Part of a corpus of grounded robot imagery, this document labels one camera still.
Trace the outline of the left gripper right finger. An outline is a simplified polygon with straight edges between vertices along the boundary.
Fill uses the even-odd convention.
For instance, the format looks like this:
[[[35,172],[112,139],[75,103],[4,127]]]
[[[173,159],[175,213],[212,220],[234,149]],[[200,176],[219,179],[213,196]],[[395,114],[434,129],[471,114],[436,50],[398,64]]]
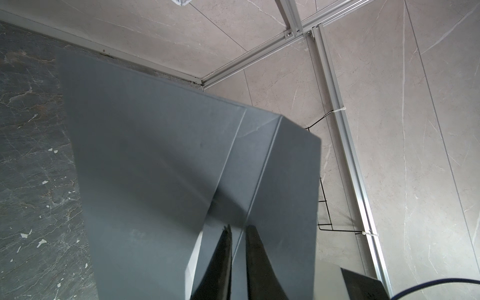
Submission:
[[[249,300],[287,300],[255,226],[246,228],[247,293]]]

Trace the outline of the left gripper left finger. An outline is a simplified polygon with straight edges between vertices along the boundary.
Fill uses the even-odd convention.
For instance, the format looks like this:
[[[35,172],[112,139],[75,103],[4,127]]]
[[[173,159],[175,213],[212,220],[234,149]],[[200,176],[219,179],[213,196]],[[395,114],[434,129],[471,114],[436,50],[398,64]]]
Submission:
[[[206,272],[191,300],[230,300],[233,239],[231,226],[224,227]]]

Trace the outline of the grey envelope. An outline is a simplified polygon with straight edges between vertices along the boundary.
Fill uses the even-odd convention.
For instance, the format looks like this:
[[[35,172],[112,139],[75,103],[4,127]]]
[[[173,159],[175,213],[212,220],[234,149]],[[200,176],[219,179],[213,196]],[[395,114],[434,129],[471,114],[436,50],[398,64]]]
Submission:
[[[59,50],[57,70],[100,299],[188,299],[230,226],[244,300],[250,225],[286,296],[313,298],[319,137],[86,54]]]

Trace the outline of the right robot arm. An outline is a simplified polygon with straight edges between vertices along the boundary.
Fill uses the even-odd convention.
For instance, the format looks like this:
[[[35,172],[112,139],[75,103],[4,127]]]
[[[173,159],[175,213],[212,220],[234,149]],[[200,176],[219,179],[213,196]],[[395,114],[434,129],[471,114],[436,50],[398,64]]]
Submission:
[[[382,282],[377,279],[343,269],[330,262],[316,261],[313,298],[315,300],[400,300],[427,288],[453,283],[479,285],[480,282],[465,278],[436,279],[389,296]]]

